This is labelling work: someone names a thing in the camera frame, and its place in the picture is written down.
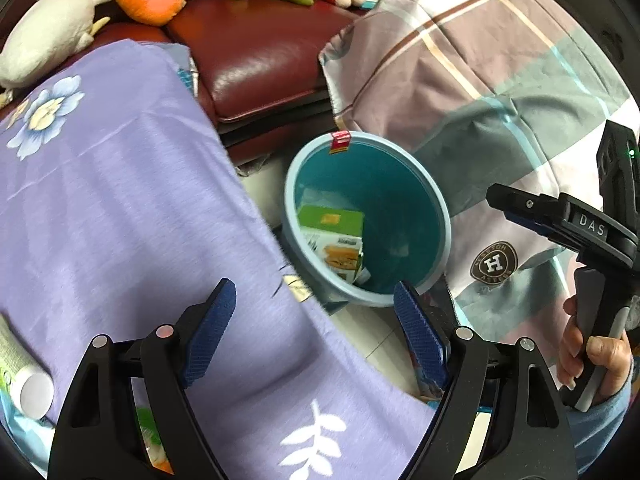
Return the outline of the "person's right hand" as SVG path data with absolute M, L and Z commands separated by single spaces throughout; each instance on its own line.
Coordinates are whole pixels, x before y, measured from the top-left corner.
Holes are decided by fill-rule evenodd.
M 580 354 L 585 351 L 595 366 L 605 369 L 600 388 L 593 400 L 594 404 L 600 404 L 619 393 L 629 377 L 632 351 L 627 333 L 623 332 L 620 338 L 590 336 L 585 339 L 576 325 L 575 296 L 564 301 L 563 310 L 570 319 L 565 325 L 560 341 L 556 378 L 563 386 L 574 387 L 575 380 L 582 376 L 584 371 Z

